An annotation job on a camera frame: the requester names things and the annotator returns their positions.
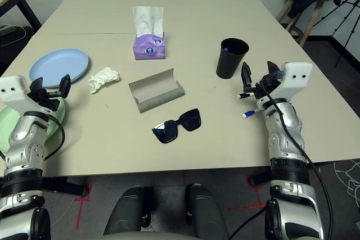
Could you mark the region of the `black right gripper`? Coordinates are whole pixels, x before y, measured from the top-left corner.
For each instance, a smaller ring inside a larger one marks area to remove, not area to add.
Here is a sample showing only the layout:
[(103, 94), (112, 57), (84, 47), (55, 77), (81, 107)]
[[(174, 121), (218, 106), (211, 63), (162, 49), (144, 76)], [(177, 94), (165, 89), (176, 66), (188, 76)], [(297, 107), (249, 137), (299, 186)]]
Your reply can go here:
[(244, 90), (247, 89), (249, 93), (253, 93), (255, 98), (258, 100), (266, 97), (267, 94), (270, 94), (280, 85), (280, 81), (277, 78), (281, 76), (281, 70), (279, 69), (279, 67), (271, 61), (267, 61), (267, 67), (268, 74), (263, 76), (260, 81), (255, 83), (255, 86), (253, 87), (251, 83), (250, 67), (246, 62), (242, 63), (241, 79), (243, 82)]

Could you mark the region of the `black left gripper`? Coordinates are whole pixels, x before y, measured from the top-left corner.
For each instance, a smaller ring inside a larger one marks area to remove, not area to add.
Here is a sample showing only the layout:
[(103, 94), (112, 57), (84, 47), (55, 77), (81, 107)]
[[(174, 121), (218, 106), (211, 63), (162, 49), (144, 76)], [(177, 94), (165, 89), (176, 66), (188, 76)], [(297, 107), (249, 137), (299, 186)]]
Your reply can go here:
[(60, 81), (59, 89), (53, 92), (47, 92), (43, 88), (43, 78), (39, 77), (32, 81), (30, 85), (29, 97), (42, 107), (57, 111), (60, 101), (57, 97), (66, 98), (71, 88), (71, 78), (66, 74)]

